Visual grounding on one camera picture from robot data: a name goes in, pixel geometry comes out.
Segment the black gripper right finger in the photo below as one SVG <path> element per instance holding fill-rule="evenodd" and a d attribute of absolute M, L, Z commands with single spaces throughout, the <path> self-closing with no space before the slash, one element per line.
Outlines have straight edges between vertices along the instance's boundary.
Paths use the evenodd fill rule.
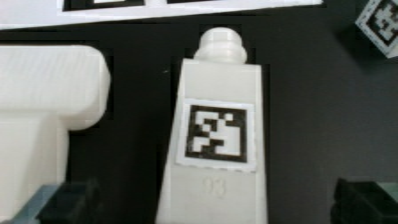
<path fill-rule="evenodd" d="M 398 224 L 398 182 L 338 180 L 333 224 Z"/>

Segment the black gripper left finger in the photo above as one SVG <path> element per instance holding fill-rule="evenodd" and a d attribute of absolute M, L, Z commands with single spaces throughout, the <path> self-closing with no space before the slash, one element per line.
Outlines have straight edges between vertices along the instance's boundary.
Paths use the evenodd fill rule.
<path fill-rule="evenodd" d="M 97 180 L 43 185 L 18 214 L 17 224 L 102 224 Z"/>

